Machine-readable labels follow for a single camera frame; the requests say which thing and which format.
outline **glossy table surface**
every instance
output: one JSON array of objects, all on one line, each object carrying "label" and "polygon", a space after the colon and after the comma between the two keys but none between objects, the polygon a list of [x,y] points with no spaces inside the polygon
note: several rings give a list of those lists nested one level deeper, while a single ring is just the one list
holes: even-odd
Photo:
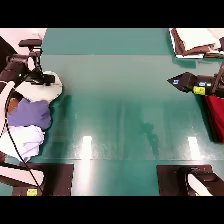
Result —
[{"label": "glossy table surface", "polygon": [[211,164],[224,178],[224,146],[211,141],[199,98],[167,82],[213,75],[220,60],[176,59],[168,29],[120,29],[120,42],[118,30],[93,30],[92,44],[91,30],[59,31],[48,29],[41,61],[64,89],[31,161],[74,163],[72,195],[159,195],[158,164]]}]

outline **blue label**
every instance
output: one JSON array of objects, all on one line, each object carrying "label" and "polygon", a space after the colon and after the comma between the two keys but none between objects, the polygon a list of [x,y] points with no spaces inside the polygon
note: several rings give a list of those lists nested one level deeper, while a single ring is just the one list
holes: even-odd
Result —
[{"label": "blue label", "polygon": [[176,85],[178,84],[179,80],[173,80],[173,84]]},{"label": "blue label", "polygon": [[199,86],[205,86],[206,82],[199,82]]}]

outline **white cloth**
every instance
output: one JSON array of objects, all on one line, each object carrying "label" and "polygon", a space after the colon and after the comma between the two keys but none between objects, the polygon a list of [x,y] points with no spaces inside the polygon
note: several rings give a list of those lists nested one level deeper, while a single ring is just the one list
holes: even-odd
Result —
[{"label": "white cloth", "polygon": [[[30,160],[32,156],[38,155],[39,145],[44,141],[44,133],[39,127],[34,125],[29,127],[11,126],[10,133],[25,162]],[[21,161],[7,131],[0,138],[0,151]]]},{"label": "white cloth", "polygon": [[50,104],[62,93],[62,83],[55,72],[46,71],[44,74],[55,76],[55,83],[50,86],[45,85],[31,85],[30,82],[22,82],[16,91],[22,94],[31,102],[46,100]]},{"label": "white cloth", "polygon": [[213,49],[221,47],[219,39],[215,38],[207,28],[176,28],[180,39],[184,42],[185,50],[194,47],[213,44]]}]

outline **wire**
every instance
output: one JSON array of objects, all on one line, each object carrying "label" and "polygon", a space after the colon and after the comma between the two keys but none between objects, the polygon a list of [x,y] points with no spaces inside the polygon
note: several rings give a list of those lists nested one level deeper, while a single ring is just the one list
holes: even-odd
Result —
[{"label": "wire", "polygon": [[11,141],[12,141],[12,144],[13,144],[13,146],[14,146],[14,148],[15,148],[15,150],[16,150],[16,153],[18,154],[20,160],[23,162],[23,164],[25,165],[25,167],[27,168],[27,170],[30,172],[32,178],[34,179],[34,181],[35,181],[37,187],[40,189],[41,193],[43,193],[43,190],[41,189],[40,185],[38,184],[36,178],[34,177],[33,173],[31,172],[30,168],[27,166],[26,162],[24,161],[24,159],[23,159],[22,156],[20,155],[20,153],[19,153],[19,151],[18,151],[18,149],[17,149],[17,147],[16,147],[16,144],[15,144],[13,138],[12,138],[12,135],[11,135],[11,133],[10,133],[10,130],[9,130],[9,124],[8,124],[8,121],[7,121],[7,111],[8,111],[8,106],[9,106],[9,101],[10,101],[10,98],[11,98],[11,93],[12,93],[12,91],[14,91],[14,89],[12,89],[12,90],[10,91],[9,96],[8,96],[8,98],[7,98],[7,101],[6,101],[6,104],[5,104],[5,125],[6,125],[6,129],[7,129],[7,131],[8,131],[9,137],[10,137],[10,139],[11,139]]}]

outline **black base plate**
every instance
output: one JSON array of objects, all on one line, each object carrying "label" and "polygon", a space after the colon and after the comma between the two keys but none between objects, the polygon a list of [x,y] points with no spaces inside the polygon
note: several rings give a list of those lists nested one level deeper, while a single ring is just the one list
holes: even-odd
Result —
[{"label": "black base plate", "polygon": [[45,181],[41,191],[36,187],[14,187],[12,196],[27,196],[28,189],[37,189],[37,196],[70,196],[73,178],[73,164],[27,163],[29,168],[42,170]]},{"label": "black base plate", "polygon": [[180,167],[192,167],[205,172],[213,172],[211,165],[158,165],[156,168],[160,196],[182,196],[176,176]]}]

